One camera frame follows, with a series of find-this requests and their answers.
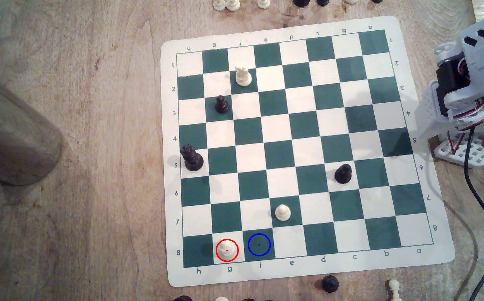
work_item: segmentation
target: green square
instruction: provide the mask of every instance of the green square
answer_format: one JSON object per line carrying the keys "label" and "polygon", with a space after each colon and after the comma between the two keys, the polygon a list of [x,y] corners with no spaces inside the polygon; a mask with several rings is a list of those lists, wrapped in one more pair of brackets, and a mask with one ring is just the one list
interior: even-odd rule
{"label": "green square", "polygon": [[255,45],[253,46],[253,51],[257,68],[281,65],[279,43]]}
{"label": "green square", "polygon": [[296,167],[296,176],[300,195],[328,191],[326,168],[323,164]]}
{"label": "green square", "polygon": [[208,177],[180,179],[182,206],[210,204],[210,184]]}
{"label": "green square", "polygon": [[304,233],[307,256],[338,253],[333,223],[304,225]]}
{"label": "green square", "polygon": [[205,50],[203,53],[203,73],[229,70],[227,49]]}
{"label": "green square", "polygon": [[240,202],[210,205],[212,213],[212,233],[242,231]]}
{"label": "green square", "polygon": [[209,148],[209,174],[232,174],[237,172],[237,151],[234,146]]}
{"label": "green square", "polygon": [[285,88],[312,86],[309,63],[283,65]]}
{"label": "green square", "polygon": [[182,238],[182,256],[185,268],[211,266],[214,264],[212,234]]}
{"label": "green square", "polygon": [[[231,96],[225,95],[225,101],[232,106]],[[221,120],[232,120],[233,119],[233,109],[232,107],[225,113],[218,113],[216,111],[216,98],[209,97],[205,98],[205,114],[206,114],[206,122],[214,122],[214,121],[221,121]]]}
{"label": "green square", "polygon": [[411,141],[406,127],[380,130],[379,140],[384,157],[412,154]]}
{"label": "green square", "polygon": [[257,200],[268,197],[268,178],[266,171],[250,171],[238,174],[240,200]]}
{"label": "green square", "polygon": [[250,93],[250,92],[257,92],[257,73],[255,69],[249,69],[247,72],[251,74],[251,84],[243,87],[237,84],[237,72],[231,71],[229,72],[229,77],[231,78],[231,94],[241,94],[241,93]]}
{"label": "green square", "polygon": [[320,136],[316,111],[289,114],[292,139]]}
{"label": "green square", "polygon": [[340,84],[313,86],[312,90],[314,91],[317,110],[342,108],[344,106]]}
{"label": "green square", "polygon": [[389,186],[383,158],[355,161],[359,188]]}
{"label": "green square", "polygon": [[294,166],[292,140],[265,143],[264,155],[267,169]]}
{"label": "green square", "polygon": [[363,206],[359,190],[330,192],[333,221],[349,221],[363,219]]}
{"label": "green square", "polygon": [[261,116],[279,115],[288,113],[285,90],[259,92]]}
{"label": "green square", "polygon": [[426,213],[420,184],[391,186],[396,215]]}
{"label": "green square", "polygon": [[[281,222],[275,216],[275,209],[279,205],[285,204],[290,208],[290,218],[284,222]],[[273,198],[270,199],[270,208],[272,210],[272,226],[273,227],[283,227],[288,225],[301,225],[301,208],[300,208],[300,197],[295,196],[285,196],[283,198]]]}
{"label": "green square", "polygon": [[249,230],[244,231],[242,235],[244,236],[244,257],[246,261],[275,259],[272,229]]}
{"label": "green square", "polygon": [[194,149],[206,148],[206,123],[179,126],[179,146],[190,144]]}
{"label": "green square", "polygon": [[368,87],[370,88],[372,103],[400,101],[395,77],[369,79]]}
{"label": "green square", "polygon": [[350,133],[377,130],[376,117],[374,116],[372,105],[348,106],[344,110],[346,111],[346,120],[348,121]]}
{"label": "green square", "polygon": [[350,135],[333,135],[321,137],[322,150],[324,151],[324,161],[343,162],[352,161],[352,145],[350,144]]}
{"label": "green square", "polygon": [[177,78],[178,96],[182,99],[204,98],[203,75],[179,76]]}
{"label": "green square", "polygon": [[307,44],[309,61],[335,58],[331,37],[308,38],[305,44]]}
{"label": "green square", "polygon": [[392,249],[402,246],[396,217],[366,219],[365,224],[367,226],[368,244],[371,250]]}
{"label": "green square", "polygon": [[341,82],[367,78],[362,56],[337,58],[337,68]]}
{"label": "green square", "polygon": [[261,118],[256,117],[235,120],[234,140],[237,145],[262,143]]}
{"label": "green square", "polygon": [[389,52],[385,30],[359,32],[363,55]]}

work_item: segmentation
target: captured chess piece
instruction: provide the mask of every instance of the captured chess piece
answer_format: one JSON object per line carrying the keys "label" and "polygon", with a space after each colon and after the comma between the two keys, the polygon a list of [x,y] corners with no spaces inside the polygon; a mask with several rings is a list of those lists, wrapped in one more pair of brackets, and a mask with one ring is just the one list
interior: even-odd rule
{"label": "captured chess piece", "polygon": [[339,280],[335,276],[327,275],[322,279],[322,288],[326,292],[336,292],[339,289]]}
{"label": "captured chess piece", "polygon": [[180,148],[180,154],[184,158],[184,165],[188,170],[198,171],[203,167],[203,156],[198,154],[191,145],[183,145]]}
{"label": "captured chess piece", "polygon": [[352,167],[349,164],[342,164],[335,171],[335,181],[346,184],[352,179]]}
{"label": "captured chess piece", "polygon": [[229,103],[223,95],[219,95],[216,97],[216,112],[223,114],[227,111],[229,111]]}

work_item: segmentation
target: black cable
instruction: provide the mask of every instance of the black cable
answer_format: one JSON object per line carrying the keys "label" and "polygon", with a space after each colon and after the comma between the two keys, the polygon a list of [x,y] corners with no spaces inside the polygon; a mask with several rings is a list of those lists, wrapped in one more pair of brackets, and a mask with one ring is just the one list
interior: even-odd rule
{"label": "black cable", "polygon": [[[482,209],[484,211],[484,203],[482,202],[482,199],[480,198],[480,196],[478,195],[478,193],[474,189],[473,184],[471,183],[471,179],[469,179],[469,153],[471,152],[471,144],[472,144],[472,141],[473,141],[473,135],[474,135],[474,127],[471,128],[471,130],[469,132],[469,141],[467,141],[467,149],[465,151],[465,162],[463,164],[463,169],[464,169],[464,172],[465,172],[465,181],[467,182],[467,185],[471,189],[471,192],[473,193],[474,197],[476,198],[476,200],[478,201],[478,203],[480,204],[480,206],[482,207]],[[476,285],[476,288],[474,289],[471,297],[469,298],[469,301],[474,301],[474,299],[478,295],[478,292],[482,288],[483,283],[484,283],[484,274],[483,274],[482,278],[480,279],[480,281],[478,282],[478,284]]]}

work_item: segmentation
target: red circle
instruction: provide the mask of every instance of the red circle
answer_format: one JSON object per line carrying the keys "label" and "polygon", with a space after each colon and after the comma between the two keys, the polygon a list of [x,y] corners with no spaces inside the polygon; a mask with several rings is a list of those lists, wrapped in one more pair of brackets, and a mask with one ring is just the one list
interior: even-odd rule
{"label": "red circle", "polygon": [[[218,247],[219,247],[219,244],[221,244],[221,242],[223,242],[223,241],[232,241],[232,242],[234,243],[234,245],[236,245],[236,246],[237,246],[237,255],[236,255],[234,258],[232,258],[231,260],[223,260],[223,259],[221,259],[221,257],[218,255]],[[240,248],[238,248],[238,244],[237,244],[237,243],[236,243],[234,240],[232,240],[232,239],[228,239],[228,238],[222,239],[222,240],[220,240],[220,241],[219,241],[219,243],[216,245],[216,256],[218,256],[219,260],[224,261],[224,262],[226,262],[226,263],[230,263],[231,261],[235,260],[235,259],[238,257],[238,253],[239,253],[239,252],[240,252]]]}

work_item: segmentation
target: blue circle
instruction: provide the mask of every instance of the blue circle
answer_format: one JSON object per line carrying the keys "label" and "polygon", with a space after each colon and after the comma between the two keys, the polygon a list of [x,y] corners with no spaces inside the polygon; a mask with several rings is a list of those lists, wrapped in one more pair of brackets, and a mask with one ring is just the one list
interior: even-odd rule
{"label": "blue circle", "polygon": [[[262,255],[257,255],[257,254],[255,254],[255,253],[253,253],[253,252],[251,251],[251,248],[249,247],[249,242],[251,241],[251,239],[252,239],[252,238],[253,238],[253,236],[255,236],[255,235],[262,235],[262,236],[266,237],[266,239],[268,240],[268,243],[270,244],[270,246],[268,246],[268,250],[266,251],[266,253],[264,253],[264,254],[262,254]],[[264,255],[268,254],[268,252],[270,252],[270,249],[272,249],[272,242],[271,242],[271,240],[270,240],[270,238],[269,238],[268,236],[266,236],[266,235],[264,235],[264,234],[262,234],[262,233],[255,233],[255,234],[253,234],[251,237],[249,237],[249,240],[247,241],[247,249],[249,250],[249,252],[250,252],[251,254],[253,254],[253,255],[255,255],[255,256],[264,256]]]}

